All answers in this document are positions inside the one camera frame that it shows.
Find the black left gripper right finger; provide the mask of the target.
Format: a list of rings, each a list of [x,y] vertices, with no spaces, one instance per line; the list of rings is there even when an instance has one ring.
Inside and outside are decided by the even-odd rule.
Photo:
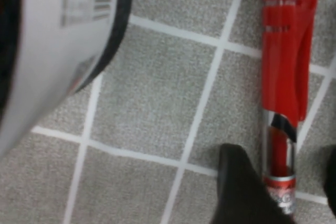
[[[326,178],[324,181],[324,192],[328,200],[328,205],[331,209],[336,209],[335,206],[335,182],[336,182],[336,153],[335,147],[333,147],[330,156],[328,158],[327,166],[326,166]]]

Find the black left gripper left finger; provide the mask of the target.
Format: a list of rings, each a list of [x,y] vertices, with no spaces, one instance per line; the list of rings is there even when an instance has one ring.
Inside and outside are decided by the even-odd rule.
[[[271,198],[240,145],[219,148],[217,197],[211,223],[294,223]]]

